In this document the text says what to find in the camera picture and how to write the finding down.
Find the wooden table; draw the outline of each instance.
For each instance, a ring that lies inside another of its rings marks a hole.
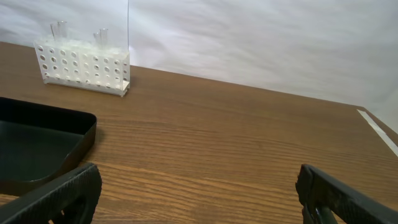
[[[97,116],[93,223],[302,223],[303,163],[398,210],[398,158],[364,108],[141,67],[123,98],[45,85],[34,49],[4,43],[0,69],[0,96]]]

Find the white backdrop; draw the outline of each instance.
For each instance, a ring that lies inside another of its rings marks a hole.
[[[398,131],[396,0],[131,0],[131,63],[365,106]],[[0,40],[66,20],[127,45],[127,1],[0,2]]]

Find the white curtain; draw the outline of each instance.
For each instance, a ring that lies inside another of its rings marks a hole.
[[[365,106],[398,131],[396,0],[131,0],[131,63]],[[49,24],[109,28],[127,45],[127,1],[0,2],[0,40],[32,45]]]

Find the white sheet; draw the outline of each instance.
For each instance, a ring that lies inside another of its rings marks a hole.
[[[3,0],[0,40],[31,45],[63,19],[124,45],[126,4]],[[397,18],[395,0],[133,0],[131,63],[365,106],[398,131]]]

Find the white test tube rack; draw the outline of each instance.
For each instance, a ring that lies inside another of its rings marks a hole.
[[[101,29],[96,44],[91,44],[68,39],[66,22],[51,28],[52,36],[34,41],[44,83],[126,94],[130,88],[129,51],[108,47],[107,29]]]

